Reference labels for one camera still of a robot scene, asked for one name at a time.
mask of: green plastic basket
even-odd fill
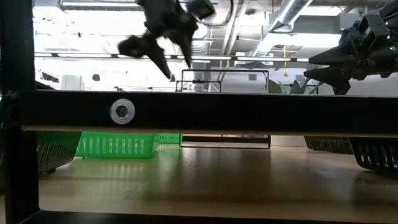
[[[180,144],[180,134],[158,134],[159,144]]]
[[[150,158],[157,147],[156,134],[81,134],[77,157]]]

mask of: metal post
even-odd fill
[[[5,100],[10,91],[35,90],[34,31],[32,0],[2,0],[0,4],[0,85]],[[2,102],[1,109],[15,108]],[[21,223],[40,210],[35,132],[21,131],[16,123],[1,127],[7,224]]]
[[[263,72],[266,78],[266,93],[269,93],[269,72]]]

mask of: ceiling duct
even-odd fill
[[[264,49],[268,45],[268,33],[283,26],[290,25],[300,16],[300,11],[309,6],[313,0],[283,0],[280,9],[266,17],[266,24],[263,26],[263,40],[251,52],[251,56],[264,57],[270,49]]]
[[[210,53],[210,43],[206,41],[194,41],[192,44],[192,54],[193,55],[208,55]],[[192,69],[206,69],[206,63],[203,62],[195,62],[192,63]],[[210,73],[209,72],[194,72],[193,74],[194,80],[209,80]]]

